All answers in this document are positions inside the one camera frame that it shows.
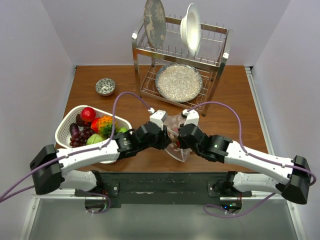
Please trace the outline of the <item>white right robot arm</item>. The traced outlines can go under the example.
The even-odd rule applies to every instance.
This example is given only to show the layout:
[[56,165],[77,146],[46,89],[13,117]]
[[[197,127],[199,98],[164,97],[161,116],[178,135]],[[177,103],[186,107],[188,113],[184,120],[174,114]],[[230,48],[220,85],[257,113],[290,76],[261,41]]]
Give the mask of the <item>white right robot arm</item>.
[[182,148],[191,149],[210,162],[238,165],[256,172],[231,174],[222,185],[227,196],[260,191],[280,194],[300,205],[308,202],[312,175],[305,157],[285,158],[245,149],[240,143],[223,136],[208,136],[194,124],[179,129],[178,141]]

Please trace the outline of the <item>white fake garlic pieces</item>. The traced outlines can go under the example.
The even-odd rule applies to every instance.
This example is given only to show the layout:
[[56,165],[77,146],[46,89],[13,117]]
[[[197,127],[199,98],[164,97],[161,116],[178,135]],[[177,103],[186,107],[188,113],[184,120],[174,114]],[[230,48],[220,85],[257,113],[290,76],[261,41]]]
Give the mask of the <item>white fake garlic pieces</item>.
[[167,133],[168,136],[171,140],[171,143],[168,145],[167,147],[167,151],[171,154],[178,154],[182,152],[181,148],[177,148],[176,146],[174,146],[173,144],[173,140],[174,140],[174,131],[173,128],[178,128],[178,130],[180,129],[181,125],[183,125],[185,122],[185,119],[183,117],[181,117],[180,115],[178,116],[171,116],[168,120],[168,124],[167,124]]

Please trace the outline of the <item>red fake apple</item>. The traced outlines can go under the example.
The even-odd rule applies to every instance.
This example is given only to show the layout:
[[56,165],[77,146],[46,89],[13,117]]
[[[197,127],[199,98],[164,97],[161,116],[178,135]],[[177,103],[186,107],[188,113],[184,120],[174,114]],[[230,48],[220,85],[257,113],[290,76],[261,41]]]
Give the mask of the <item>red fake apple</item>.
[[96,111],[91,107],[85,107],[80,113],[80,118],[84,122],[92,122],[96,118]]

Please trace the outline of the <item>fake pineapple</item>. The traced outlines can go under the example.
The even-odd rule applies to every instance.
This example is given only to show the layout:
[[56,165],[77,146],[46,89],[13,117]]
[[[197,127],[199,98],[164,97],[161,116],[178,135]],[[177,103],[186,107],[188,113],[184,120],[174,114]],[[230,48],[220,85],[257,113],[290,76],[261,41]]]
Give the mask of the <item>fake pineapple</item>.
[[113,128],[112,116],[106,115],[101,117],[97,121],[98,133],[105,138],[109,138],[111,136],[112,128]]

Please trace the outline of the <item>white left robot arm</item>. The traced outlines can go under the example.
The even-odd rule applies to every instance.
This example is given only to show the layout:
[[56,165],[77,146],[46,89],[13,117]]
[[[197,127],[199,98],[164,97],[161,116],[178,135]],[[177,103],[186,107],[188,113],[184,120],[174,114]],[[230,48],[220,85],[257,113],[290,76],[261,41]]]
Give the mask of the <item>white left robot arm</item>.
[[45,195],[61,188],[61,184],[67,183],[66,175],[79,168],[103,161],[114,163],[134,157],[148,148],[164,150],[170,142],[165,125],[159,127],[148,121],[133,131],[116,134],[107,140],[106,145],[62,148],[59,157],[54,145],[46,145],[29,165],[35,192]]

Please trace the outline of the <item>clear zip top bag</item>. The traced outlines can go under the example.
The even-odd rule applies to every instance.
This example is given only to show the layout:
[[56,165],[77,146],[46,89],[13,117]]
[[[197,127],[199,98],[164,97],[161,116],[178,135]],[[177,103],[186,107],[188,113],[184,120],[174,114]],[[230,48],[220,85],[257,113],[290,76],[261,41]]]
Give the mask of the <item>clear zip top bag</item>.
[[165,151],[172,158],[180,162],[186,162],[192,152],[192,150],[189,148],[182,149],[178,140],[179,128],[185,123],[185,121],[186,119],[183,118],[180,114],[169,115],[164,121],[167,135],[171,141],[171,143],[166,147]]

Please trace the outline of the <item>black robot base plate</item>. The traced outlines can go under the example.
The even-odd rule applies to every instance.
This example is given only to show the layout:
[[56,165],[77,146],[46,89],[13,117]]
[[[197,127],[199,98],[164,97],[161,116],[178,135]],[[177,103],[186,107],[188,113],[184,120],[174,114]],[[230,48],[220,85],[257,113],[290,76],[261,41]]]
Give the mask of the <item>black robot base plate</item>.
[[220,199],[251,197],[231,186],[235,172],[104,172],[95,171],[95,193],[106,194],[111,207],[123,204],[205,205]]

